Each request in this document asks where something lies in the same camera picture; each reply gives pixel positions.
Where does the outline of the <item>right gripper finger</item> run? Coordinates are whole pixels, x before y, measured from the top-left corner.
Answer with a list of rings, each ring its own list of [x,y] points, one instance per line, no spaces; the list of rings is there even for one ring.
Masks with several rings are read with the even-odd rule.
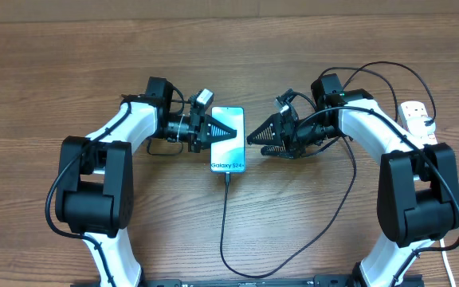
[[[281,114],[272,114],[260,127],[247,136],[247,144],[281,146],[281,132]]]
[[[275,156],[283,159],[292,159],[293,154],[284,146],[266,145],[261,148],[263,156]]]

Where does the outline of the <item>blue Samsung Galaxy smartphone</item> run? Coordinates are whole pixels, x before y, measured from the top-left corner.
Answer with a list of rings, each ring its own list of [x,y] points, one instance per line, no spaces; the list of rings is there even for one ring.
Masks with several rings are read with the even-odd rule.
[[[236,129],[231,140],[213,143],[210,147],[212,172],[242,173],[245,171],[245,113],[242,107],[212,107],[211,116]]]

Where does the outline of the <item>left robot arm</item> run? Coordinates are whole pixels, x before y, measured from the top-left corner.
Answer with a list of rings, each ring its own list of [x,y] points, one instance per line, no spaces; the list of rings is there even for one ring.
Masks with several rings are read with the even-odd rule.
[[[171,111],[179,90],[150,77],[145,92],[125,95],[120,110],[102,128],[61,144],[58,175],[45,201],[49,228],[83,241],[100,273],[98,286],[144,286],[143,267],[131,248],[128,225],[134,206],[132,156],[143,142],[165,139],[199,153],[237,137],[237,129],[207,114],[214,94],[203,89],[180,97],[190,112]]]

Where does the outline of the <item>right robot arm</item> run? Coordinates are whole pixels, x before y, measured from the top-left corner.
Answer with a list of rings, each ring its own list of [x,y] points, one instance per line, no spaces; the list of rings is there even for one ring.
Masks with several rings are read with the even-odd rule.
[[[382,233],[372,251],[345,277],[344,286],[418,286],[404,274],[422,253],[459,230],[459,182],[453,149],[421,140],[387,116],[364,89],[347,91],[334,73],[311,85],[315,111],[299,119],[295,92],[277,97],[278,113],[252,132],[248,144],[286,159],[325,140],[352,138],[379,165],[377,217]]]

